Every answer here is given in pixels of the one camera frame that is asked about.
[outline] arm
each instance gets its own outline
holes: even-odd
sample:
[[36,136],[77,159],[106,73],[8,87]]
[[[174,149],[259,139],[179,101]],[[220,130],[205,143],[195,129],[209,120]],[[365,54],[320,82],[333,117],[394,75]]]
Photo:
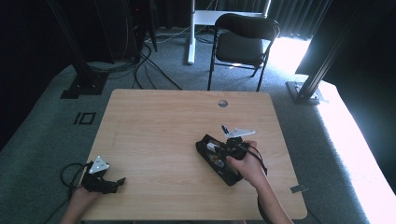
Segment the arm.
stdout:
[[[256,142],[246,141],[246,143],[253,147],[257,147]],[[241,161],[232,157],[227,157],[227,161],[256,189],[259,194],[262,210],[271,222],[292,223],[276,197],[260,162],[256,158],[247,153],[245,158]]]
[[99,192],[88,192],[84,188],[76,189],[62,217],[61,224],[75,224],[81,215],[101,195]]

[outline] chair backrest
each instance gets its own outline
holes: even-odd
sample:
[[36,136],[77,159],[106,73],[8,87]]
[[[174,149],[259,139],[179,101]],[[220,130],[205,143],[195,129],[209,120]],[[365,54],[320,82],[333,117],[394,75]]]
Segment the chair backrest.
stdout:
[[275,40],[279,35],[279,24],[264,17],[242,16],[234,13],[221,15],[215,23],[215,31],[219,28],[229,30],[236,35],[247,38]]

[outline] table top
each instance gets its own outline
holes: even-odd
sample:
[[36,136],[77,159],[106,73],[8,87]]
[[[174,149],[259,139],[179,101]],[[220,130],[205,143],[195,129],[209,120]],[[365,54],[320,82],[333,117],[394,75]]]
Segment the table top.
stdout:
[[[228,105],[219,106],[219,102]],[[257,220],[257,192],[245,180],[227,186],[195,143],[205,134],[225,142],[220,125],[253,129],[268,179],[293,219],[306,217],[271,97],[264,92],[114,90],[89,161],[110,167],[104,179],[126,177],[84,220]]]

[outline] gray carpet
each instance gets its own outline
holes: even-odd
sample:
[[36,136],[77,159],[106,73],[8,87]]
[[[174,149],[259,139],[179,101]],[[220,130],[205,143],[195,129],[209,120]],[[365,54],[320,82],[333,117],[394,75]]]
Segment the gray carpet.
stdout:
[[[197,41],[195,64],[186,65],[188,44],[185,38],[168,40],[159,44],[158,52],[152,52],[150,59],[183,90],[205,91],[211,45]],[[155,88],[176,89],[149,63],[142,65],[137,73],[144,89],[154,89],[147,74]],[[258,76],[250,78],[249,74],[248,70],[230,71],[217,67],[212,90],[255,91]],[[67,196],[59,177],[61,169],[72,162],[86,162],[111,92],[119,88],[131,89],[134,84],[133,70],[112,73],[102,95],[61,100],[62,92],[68,89],[75,75],[69,66],[52,80],[26,121],[1,151],[0,223],[43,223],[46,220]],[[270,57],[261,91],[271,94],[299,183],[309,187],[304,192],[304,200],[310,213],[295,223],[368,223],[340,159],[334,156],[334,148],[316,107],[293,103],[285,85],[290,80],[295,80],[294,75],[273,64]],[[75,124],[78,113],[96,114],[91,125]],[[63,212],[64,208],[50,223],[59,222]]]

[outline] hand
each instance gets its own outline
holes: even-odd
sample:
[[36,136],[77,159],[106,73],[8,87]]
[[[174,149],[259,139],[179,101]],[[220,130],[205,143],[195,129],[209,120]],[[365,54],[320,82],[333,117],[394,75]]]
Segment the hand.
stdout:
[[61,220],[62,224],[77,223],[79,217],[100,196],[100,192],[88,192],[85,188],[76,189]]
[[[255,141],[245,141],[250,146],[257,148],[257,142]],[[257,152],[252,147],[249,147],[249,151],[257,155]],[[250,153],[247,153],[245,158],[241,161],[236,160],[233,157],[227,156],[226,160],[233,166],[235,169],[241,173],[241,175],[253,186],[257,188],[258,186],[262,186],[262,181],[266,181],[265,172],[262,169],[261,163],[254,158]]]

